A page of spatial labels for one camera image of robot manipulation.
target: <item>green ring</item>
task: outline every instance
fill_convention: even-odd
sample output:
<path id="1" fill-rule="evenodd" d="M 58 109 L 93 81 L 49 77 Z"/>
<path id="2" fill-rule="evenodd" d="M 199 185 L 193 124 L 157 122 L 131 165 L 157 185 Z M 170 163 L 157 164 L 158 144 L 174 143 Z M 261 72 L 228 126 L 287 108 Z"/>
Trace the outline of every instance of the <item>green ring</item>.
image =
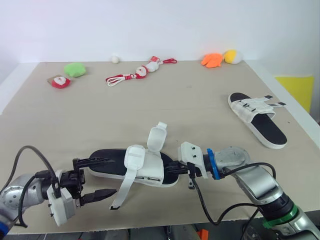
<path id="1" fill-rule="evenodd" d="M 298 212 L 298 207 L 294 204 L 292 210 L 285 216 L 267 221 L 265 218 L 263 219 L 263 226 L 266 229 L 270 229 L 275 225 L 280 225 L 291 220 Z"/>

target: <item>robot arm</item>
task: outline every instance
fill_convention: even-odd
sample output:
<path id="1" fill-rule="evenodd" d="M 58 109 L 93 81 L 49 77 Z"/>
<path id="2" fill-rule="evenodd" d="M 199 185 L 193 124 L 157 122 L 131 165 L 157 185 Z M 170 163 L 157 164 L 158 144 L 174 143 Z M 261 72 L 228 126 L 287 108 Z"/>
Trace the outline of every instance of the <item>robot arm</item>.
<path id="1" fill-rule="evenodd" d="M 211 172 L 215 180 L 232 175 L 263 215 L 265 228 L 273 229 L 286 239 L 320 240 L 317 227 L 284 193 L 268 171 L 258 165 L 233 171 L 253 163 L 244 149 L 229 147 L 216 153 L 211 149 L 207 152 L 208 154 L 202 155 L 200 147 L 184 142 L 178 151 L 179 161 L 169 164 L 165 171 L 190 176 L 192 169 L 195 169 L 193 175 L 206 179 L 207 172 Z M 194 189 L 191 179 L 188 187 Z"/>
<path id="2" fill-rule="evenodd" d="M 222 174 L 253 163 L 249 154 L 239 147 L 230 147 L 217 152 L 215 161 L 219 173 Z M 265 228 L 273 229 L 286 237 L 303 239 L 302 236 L 307 236 L 306 239 L 320 240 L 320 231 L 317 227 L 264 168 L 253 166 L 236 171 L 231 176 L 258 207 L 264 217 Z"/>
<path id="3" fill-rule="evenodd" d="M 22 212 L 31 206 L 49 201 L 51 217 L 58 226 L 64 224 L 76 214 L 76 207 L 106 199 L 117 192 L 115 189 L 100 189 L 81 196 L 85 184 L 84 171 L 81 168 L 112 163 L 112 160 L 102 158 L 74 159 L 73 170 L 58 170 L 58 187 L 60 197 L 56 197 L 48 171 L 40 171 L 29 184 L 23 199 Z M 19 215 L 19 203 L 23 189 L 31 179 L 32 174 L 24 174 L 12 181 L 0 194 L 0 239 L 16 224 Z"/>

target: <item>table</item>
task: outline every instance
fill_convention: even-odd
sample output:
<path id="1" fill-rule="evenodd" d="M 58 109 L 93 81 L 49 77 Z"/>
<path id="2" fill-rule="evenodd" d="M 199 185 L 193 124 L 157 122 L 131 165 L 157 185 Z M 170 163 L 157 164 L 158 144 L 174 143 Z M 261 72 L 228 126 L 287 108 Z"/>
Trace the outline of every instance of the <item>table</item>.
<path id="1" fill-rule="evenodd" d="M 0 182 L 11 171 L 18 149 L 37 147 L 55 170 L 72 169 L 72 159 L 86 158 L 98 149 L 146 147 L 150 129 L 167 123 L 163 152 L 173 159 L 188 141 L 215 151 L 229 146 L 246 149 L 255 162 L 268 162 L 287 195 L 304 211 L 320 209 L 320 150 L 285 108 L 277 108 L 274 122 L 285 133 L 287 146 L 264 147 L 236 117 L 227 97 L 234 92 L 251 97 L 274 95 L 245 63 L 205 68 L 198 61 L 166 64 L 145 79 L 108 87 L 105 78 L 130 73 L 145 62 L 85 62 L 87 74 L 72 79 L 65 89 L 52 88 L 47 79 L 63 75 L 67 63 L 39 63 L 0 115 Z M 30 151 L 20 159 L 16 175 L 45 169 Z M 119 189 L 121 180 L 99 178 L 85 170 L 83 194 Z M 232 177 L 197 179 L 214 219 L 230 205 L 250 202 Z M 169 188 L 134 183 L 119 210 L 110 211 L 114 197 L 77 209 L 76 216 L 58 227 L 43 203 L 24 214 L 28 228 L 11 233 L 61 233 L 139 228 L 207 222 L 198 195 L 188 189 L 187 176 Z M 252 207 L 238 208 L 226 220 L 248 218 Z"/>

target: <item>slide sandal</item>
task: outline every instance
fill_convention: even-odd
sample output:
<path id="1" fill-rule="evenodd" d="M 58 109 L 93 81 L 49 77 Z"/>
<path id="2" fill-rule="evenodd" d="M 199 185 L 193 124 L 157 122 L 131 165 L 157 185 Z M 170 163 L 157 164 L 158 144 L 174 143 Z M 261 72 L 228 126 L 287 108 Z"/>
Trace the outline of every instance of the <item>slide sandal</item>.
<path id="1" fill-rule="evenodd" d="M 166 154 L 160 153 L 165 167 L 173 160 Z M 90 158 L 104 158 L 111 159 L 114 162 L 107 163 L 106 165 L 91 166 L 89 172 L 97 177 L 110 178 L 110 179 L 125 179 L 127 168 L 125 167 L 126 149 L 101 149 L 91 154 Z M 179 175 L 174 173 L 164 173 L 162 184 L 154 185 L 153 182 L 149 183 L 141 178 L 136 178 L 135 183 L 141 183 L 153 187 L 171 187 L 178 182 Z"/>
<path id="2" fill-rule="evenodd" d="M 272 96 L 250 98 L 249 96 L 235 92 L 228 97 L 228 103 L 232 111 L 248 126 L 259 141 L 270 149 L 282 149 L 287 144 L 284 133 L 272 121 L 275 116 L 273 109 L 283 107 L 283 102 L 267 104 Z"/>
<path id="3" fill-rule="evenodd" d="M 103 149 L 91 154 L 91 158 L 114 160 L 103 166 L 90 167 L 92 175 L 123 179 L 110 210 L 117 210 L 122 206 L 134 182 L 152 187 L 170 187 L 178 182 L 178 174 L 165 172 L 165 166 L 172 162 L 170 157 L 160 152 L 166 137 L 167 124 L 159 122 L 150 130 L 147 148 L 135 144 L 127 149 Z"/>

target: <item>green plush toy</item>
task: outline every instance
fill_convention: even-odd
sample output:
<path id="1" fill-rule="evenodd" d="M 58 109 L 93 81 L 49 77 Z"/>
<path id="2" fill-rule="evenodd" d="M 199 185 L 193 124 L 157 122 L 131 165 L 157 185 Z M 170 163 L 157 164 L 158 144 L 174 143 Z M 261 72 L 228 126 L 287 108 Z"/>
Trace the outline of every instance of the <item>green plush toy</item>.
<path id="1" fill-rule="evenodd" d="M 68 74 L 70 77 L 76 78 L 86 73 L 86 67 L 80 62 L 74 62 L 65 65 L 64 72 L 65 74 Z"/>

